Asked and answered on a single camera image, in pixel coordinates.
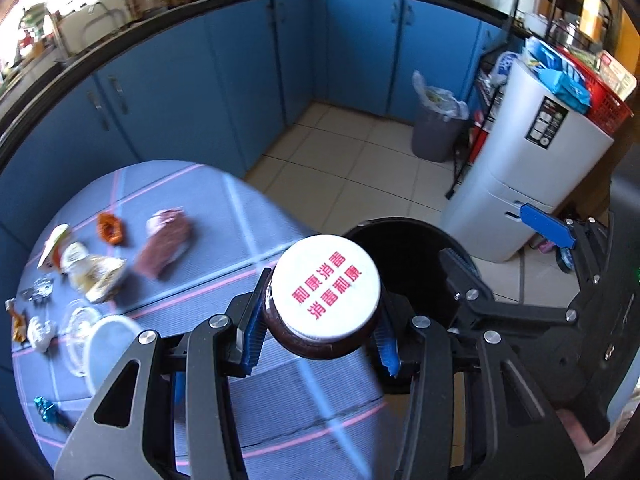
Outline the person's right hand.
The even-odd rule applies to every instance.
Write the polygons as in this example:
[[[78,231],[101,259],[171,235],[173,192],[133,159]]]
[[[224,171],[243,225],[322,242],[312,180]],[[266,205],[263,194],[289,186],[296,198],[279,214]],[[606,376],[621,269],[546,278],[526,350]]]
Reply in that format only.
[[[586,479],[639,478],[639,401],[629,401],[606,435],[593,443],[569,410],[556,412],[585,469]]]

